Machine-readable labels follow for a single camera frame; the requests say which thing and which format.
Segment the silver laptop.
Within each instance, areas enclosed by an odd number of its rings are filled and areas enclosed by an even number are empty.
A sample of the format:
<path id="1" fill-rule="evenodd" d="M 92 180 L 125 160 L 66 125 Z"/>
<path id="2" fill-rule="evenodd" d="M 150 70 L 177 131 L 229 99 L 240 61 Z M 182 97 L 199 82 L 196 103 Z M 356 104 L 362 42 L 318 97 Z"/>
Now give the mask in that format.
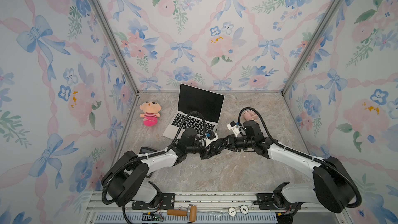
<path id="1" fill-rule="evenodd" d="M 207 91 L 181 84 L 179 88 L 177 112 L 163 132 L 163 136 L 173 139 L 181 128 L 193 128 L 198 134 L 217 130 L 225 96 L 223 94 Z"/>

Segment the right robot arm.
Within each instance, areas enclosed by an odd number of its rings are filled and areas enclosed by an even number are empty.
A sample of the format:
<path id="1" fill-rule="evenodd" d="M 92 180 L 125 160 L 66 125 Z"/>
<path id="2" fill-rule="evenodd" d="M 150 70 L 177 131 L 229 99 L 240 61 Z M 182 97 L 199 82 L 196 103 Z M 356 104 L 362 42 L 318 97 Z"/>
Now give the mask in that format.
<path id="1" fill-rule="evenodd" d="M 259 124 L 253 120 L 243 125 L 231 122 L 227 125 L 232 134 L 218 138 L 215 134 L 205 137 L 205 150 L 218 155 L 223 150 L 238 152 L 250 150 L 266 159 L 289 166 L 311 179 L 306 184 L 286 181 L 273 190 L 266 200 L 257 205 L 272 205 L 277 209 L 299 206 L 303 203 L 320 204 L 333 213 L 361 205 L 361 194 L 342 163 L 335 157 L 326 159 L 311 156 L 292 149 L 269 136 L 264 136 Z"/>

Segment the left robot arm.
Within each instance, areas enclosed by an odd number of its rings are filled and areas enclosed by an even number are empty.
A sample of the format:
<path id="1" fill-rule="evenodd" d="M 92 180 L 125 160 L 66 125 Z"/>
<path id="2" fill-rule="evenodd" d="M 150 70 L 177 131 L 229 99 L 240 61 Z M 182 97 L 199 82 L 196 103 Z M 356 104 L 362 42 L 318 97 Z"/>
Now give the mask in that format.
<path id="1" fill-rule="evenodd" d="M 162 192 L 149 181 L 149 174 L 180 164 L 189 153 L 206 152 L 207 146 L 217 139 L 218 135 L 213 131 L 199 135 L 193 128 L 187 128 L 180 138 L 163 150 L 140 155 L 126 152 L 102 178 L 103 204 L 115 203 L 124 207 L 135 201 L 149 209 L 158 207 Z"/>

